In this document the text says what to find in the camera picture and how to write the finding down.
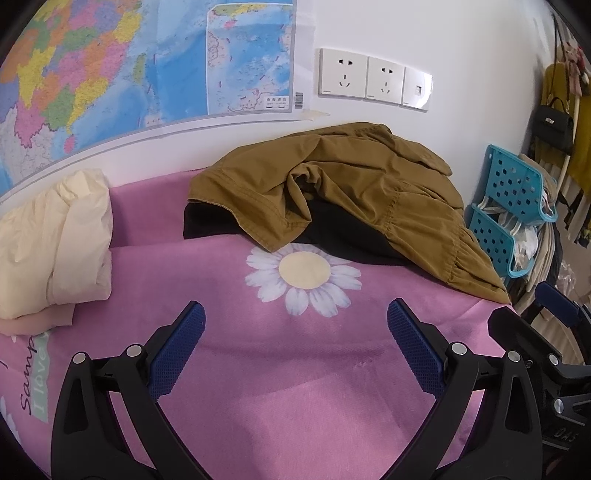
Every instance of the teal basket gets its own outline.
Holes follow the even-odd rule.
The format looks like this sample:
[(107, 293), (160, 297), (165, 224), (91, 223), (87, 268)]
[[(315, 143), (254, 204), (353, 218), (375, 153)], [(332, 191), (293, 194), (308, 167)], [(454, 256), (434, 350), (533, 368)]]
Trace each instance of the teal basket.
[(509, 232), (499, 225), (494, 218), (472, 205), (474, 215), (470, 223), (470, 230), (476, 236), (478, 244), (486, 252), (499, 276), (519, 278), (527, 275), (534, 266), (535, 258), (532, 258), (529, 266), (524, 270), (513, 270), (513, 251), (515, 239)]
[(487, 155), (491, 161), (491, 172), (486, 184), (488, 198), (527, 225), (554, 223), (558, 219), (555, 208), (552, 216), (542, 211), (544, 183), (538, 170), (494, 145), (488, 147)]

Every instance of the wall outlet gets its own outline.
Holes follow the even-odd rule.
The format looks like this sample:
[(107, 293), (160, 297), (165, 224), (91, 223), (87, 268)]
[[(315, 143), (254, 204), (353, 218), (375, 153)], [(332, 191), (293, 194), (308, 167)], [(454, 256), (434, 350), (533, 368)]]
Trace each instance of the wall outlet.
[(403, 84), (403, 65), (373, 57), (369, 58), (366, 98), (399, 105), (402, 103)]
[(406, 67), (402, 104), (410, 108), (427, 111), (433, 95), (433, 75)]
[(320, 50), (319, 94), (365, 97), (368, 58), (348, 51)]

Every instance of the map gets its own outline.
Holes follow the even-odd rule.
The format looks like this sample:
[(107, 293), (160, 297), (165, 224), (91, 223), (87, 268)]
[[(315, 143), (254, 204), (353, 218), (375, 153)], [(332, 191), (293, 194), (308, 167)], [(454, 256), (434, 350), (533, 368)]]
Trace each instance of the map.
[(0, 197), (135, 132), (293, 118), (295, 34), (295, 0), (48, 0), (0, 67)]

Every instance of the electrical socket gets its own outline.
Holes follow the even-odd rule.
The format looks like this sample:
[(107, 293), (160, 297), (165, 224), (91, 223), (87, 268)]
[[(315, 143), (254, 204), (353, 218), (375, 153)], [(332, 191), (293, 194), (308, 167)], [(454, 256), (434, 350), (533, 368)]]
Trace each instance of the electrical socket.
[(391, 61), (369, 58), (365, 97), (381, 102), (402, 103), (404, 66)]
[(365, 97), (368, 58), (359, 53), (320, 50), (319, 94)]

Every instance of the hanging clothes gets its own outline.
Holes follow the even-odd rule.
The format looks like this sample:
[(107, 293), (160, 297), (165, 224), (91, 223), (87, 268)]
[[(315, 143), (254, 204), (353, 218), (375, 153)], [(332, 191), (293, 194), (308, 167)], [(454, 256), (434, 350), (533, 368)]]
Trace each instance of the hanging clothes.
[(591, 207), (589, 210), (587, 210), (587, 215), (583, 221), (583, 227), (581, 228), (579, 236), (576, 239), (576, 243), (584, 248), (589, 247), (589, 242), (591, 242)]
[[(558, 97), (566, 102), (566, 76), (564, 63), (556, 65), (554, 77), (554, 88), (550, 91), (554, 65), (546, 70), (544, 76), (544, 87), (542, 90), (542, 103), (551, 97)], [(575, 96), (570, 96), (570, 111), (574, 111)], [(555, 108), (562, 109), (560, 102), (555, 103)], [(535, 160), (556, 165), (562, 168), (564, 164), (564, 153), (548, 144), (535, 141)], [(570, 158), (567, 175), (579, 185), (587, 197), (591, 196), (591, 96), (584, 96), (580, 99), (579, 124), (574, 140), (573, 154)]]

